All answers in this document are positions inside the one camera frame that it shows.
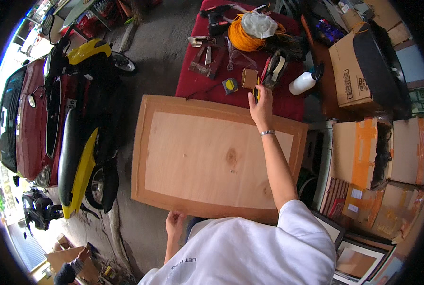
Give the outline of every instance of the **car headlight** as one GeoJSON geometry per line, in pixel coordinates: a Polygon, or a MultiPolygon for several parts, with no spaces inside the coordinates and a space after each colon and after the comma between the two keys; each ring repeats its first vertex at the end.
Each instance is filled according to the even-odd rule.
{"type": "Polygon", "coordinates": [[[48,54],[46,57],[46,62],[44,63],[44,78],[49,75],[49,67],[51,66],[51,54],[48,54]]]}
{"type": "Polygon", "coordinates": [[[39,187],[47,187],[49,185],[49,179],[51,177],[51,168],[46,165],[38,176],[33,180],[33,184],[39,187]]]}

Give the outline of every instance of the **red cloth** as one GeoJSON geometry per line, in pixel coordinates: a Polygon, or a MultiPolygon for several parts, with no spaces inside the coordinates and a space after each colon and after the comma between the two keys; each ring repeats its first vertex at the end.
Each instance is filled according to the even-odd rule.
{"type": "MultiPolygon", "coordinates": [[[[235,3],[247,10],[254,9],[253,6],[240,4],[236,2],[229,2],[223,0],[204,0],[201,6],[201,10],[207,9],[216,5],[225,5],[235,3]]],[[[230,19],[240,13],[235,9],[230,9],[225,13],[230,19]]],[[[288,18],[284,15],[272,13],[270,15],[274,20],[281,23],[285,29],[286,33],[291,35],[299,35],[299,26],[297,22],[291,18],[288,18]]],[[[196,16],[196,23],[191,33],[192,36],[207,36],[208,20],[202,18],[199,14],[196,16]]],[[[199,75],[196,72],[189,71],[188,67],[190,66],[191,61],[198,52],[198,48],[192,47],[188,44],[186,49],[185,59],[183,62],[182,70],[179,77],[179,83],[177,85],[177,90],[175,92],[176,97],[188,97],[190,94],[197,92],[193,95],[192,99],[200,99],[213,101],[218,103],[224,103],[244,108],[249,108],[247,93],[251,91],[250,89],[245,89],[239,87],[234,93],[226,95],[221,82],[228,78],[235,78],[239,82],[239,86],[242,79],[243,66],[234,64],[234,69],[232,71],[227,71],[226,66],[229,62],[229,53],[226,51],[226,55],[223,57],[220,67],[218,68],[217,75],[215,80],[211,80],[203,75],[199,75]],[[205,93],[204,91],[211,88],[212,86],[218,84],[215,88],[211,89],[209,92],[205,93]]],[[[262,70],[266,63],[269,54],[264,51],[258,52],[247,52],[251,59],[253,59],[258,64],[259,76],[261,76],[262,70]]],[[[238,61],[245,60],[242,56],[237,58],[238,61]]],[[[301,121],[303,117],[303,96],[294,96],[289,92],[288,85],[294,79],[296,79],[303,72],[303,66],[301,62],[290,62],[283,74],[283,77],[280,79],[280,82],[277,84],[276,88],[273,90],[273,113],[277,116],[286,117],[301,121]]]]}

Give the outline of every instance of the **person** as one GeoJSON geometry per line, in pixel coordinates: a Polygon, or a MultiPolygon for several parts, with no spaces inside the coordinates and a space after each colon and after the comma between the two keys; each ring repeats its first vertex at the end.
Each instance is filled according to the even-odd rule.
{"type": "Polygon", "coordinates": [[[330,284],[336,253],[324,227],[299,201],[288,163],[272,129],[272,91],[256,85],[248,93],[250,114],[261,134],[267,176],[279,216],[277,226],[243,218],[195,224],[179,250],[186,215],[171,211],[164,266],[151,269],[145,284],[330,284]]]}
{"type": "Polygon", "coordinates": [[[66,285],[73,283],[76,275],[82,271],[85,260],[91,255],[91,244],[87,243],[87,246],[79,252],[78,256],[73,261],[66,262],[61,266],[61,269],[55,275],[54,284],[66,285]]]}

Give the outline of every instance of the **red car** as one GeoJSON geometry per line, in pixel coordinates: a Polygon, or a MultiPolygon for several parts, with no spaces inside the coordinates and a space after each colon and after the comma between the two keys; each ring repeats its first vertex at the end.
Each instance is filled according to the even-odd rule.
{"type": "Polygon", "coordinates": [[[0,160],[40,187],[57,185],[58,159],[66,111],[76,107],[77,77],[62,75],[50,107],[44,92],[45,60],[24,65],[6,81],[0,103],[0,160]]]}

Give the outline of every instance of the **hand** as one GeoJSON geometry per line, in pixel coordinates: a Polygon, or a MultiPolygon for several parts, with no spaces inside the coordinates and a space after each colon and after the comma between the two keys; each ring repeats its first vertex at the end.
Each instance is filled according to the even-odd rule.
{"type": "Polygon", "coordinates": [[[272,129],[272,90],[262,85],[255,86],[259,90],[260,99],[255,103],[255,97],[251,92],[248,93],[248,102],[250,104],[250,114],[256,123],[258,131],[264,132],[272,129]]]}
{"type": "Polygon", "coordinates": [[[166,218],[166,231],[168,233],[168,242],[177,243],[181,239],[183,232],[183,222],[186,214],[178,211],[170,211],[166,218]]]}
{"type": "Polygon", "coordinates": [[[90,246],[87,245],[81,252],[78,254],[78,259],[80,259],[82,262],[85,262],[85,260],[92,255],[90,251],[90,246]]]}

